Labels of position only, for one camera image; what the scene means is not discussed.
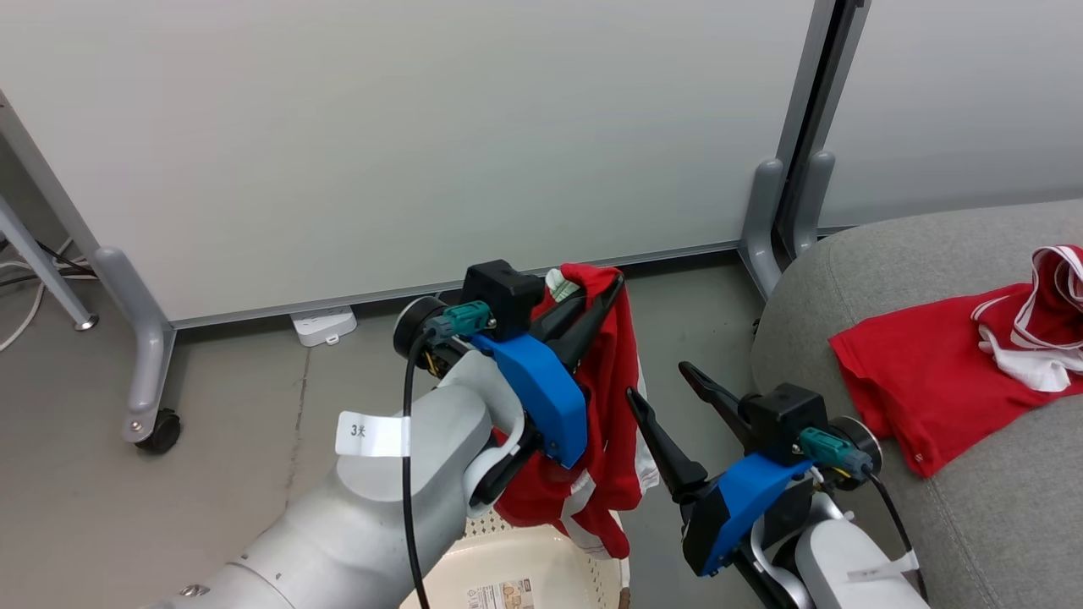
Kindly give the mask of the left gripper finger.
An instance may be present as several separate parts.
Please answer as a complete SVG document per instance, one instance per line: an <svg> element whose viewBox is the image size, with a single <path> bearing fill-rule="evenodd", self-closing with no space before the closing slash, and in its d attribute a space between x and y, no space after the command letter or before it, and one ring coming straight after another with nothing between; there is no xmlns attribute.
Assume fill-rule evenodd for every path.
<svg viewBox="0 0 1083 609"><path fill-rule="evenodd" d="M531 323L531 336L563 337L584 315L587 294L583 289L569 294Z"/></svg>
<svg viewBox="0 0 1083 609"><path fill-rule="evenodd" d="M589 297L587 294L584 315L563 337L552 337L552 351L564 370L579 370L580 362L591 350L624 286L625 277L618 272L608 283L606 288L595 297Z"/></svg>

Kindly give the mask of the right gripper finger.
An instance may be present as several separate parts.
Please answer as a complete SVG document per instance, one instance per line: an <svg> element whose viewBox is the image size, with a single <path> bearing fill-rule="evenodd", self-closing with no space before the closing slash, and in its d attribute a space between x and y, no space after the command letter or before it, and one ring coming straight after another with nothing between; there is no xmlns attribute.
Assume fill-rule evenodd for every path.
<svg viewBox="0 0 1083 609"><path fill-rule="evenodd" d="M741 413L741 400L735 394L713 381L703 370L699 370L689 361L679 362L678 370L693 393L715 409L738 441L754 441L751 424Z"/></svg>
<svg viewBox="0 0 1083 609"><path fill-rule="evenodd" d="M647 450L657 466L662 483L678 505L696 502L707 485L707 471L696 459L691 459L658 424L654 409L645 397L634 388L626 390L635 423L645 440Z"/></svg>

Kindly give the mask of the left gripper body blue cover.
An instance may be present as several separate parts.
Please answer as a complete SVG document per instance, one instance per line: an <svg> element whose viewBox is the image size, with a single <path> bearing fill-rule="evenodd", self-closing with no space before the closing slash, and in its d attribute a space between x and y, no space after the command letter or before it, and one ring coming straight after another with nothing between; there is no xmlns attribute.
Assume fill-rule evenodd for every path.
<svg viewBox="0 0 1083 609"><path fill-rule="evenodd" d="M486 315L470 316L470 342L495 359L503 378L542 433L542 453L567 470L585 453L585 398L548 342L563 337L572 320L571 315L547 315L539 320L543 339L521 334L499 342L492 335L495 324Z"/></svg>

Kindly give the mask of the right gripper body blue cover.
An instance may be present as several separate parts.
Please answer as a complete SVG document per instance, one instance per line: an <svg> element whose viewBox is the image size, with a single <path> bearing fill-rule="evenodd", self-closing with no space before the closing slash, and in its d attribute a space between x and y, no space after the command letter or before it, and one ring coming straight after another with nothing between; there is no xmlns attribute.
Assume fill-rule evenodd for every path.
<svg viewBox="0 0 1083 609"><path fill-rule="evenodd" d="M696 576L712 576L732 562L730 555L753 524L812 467L811 459L781 465L761 453L739 459L681 506L681 547Z"/></svg>

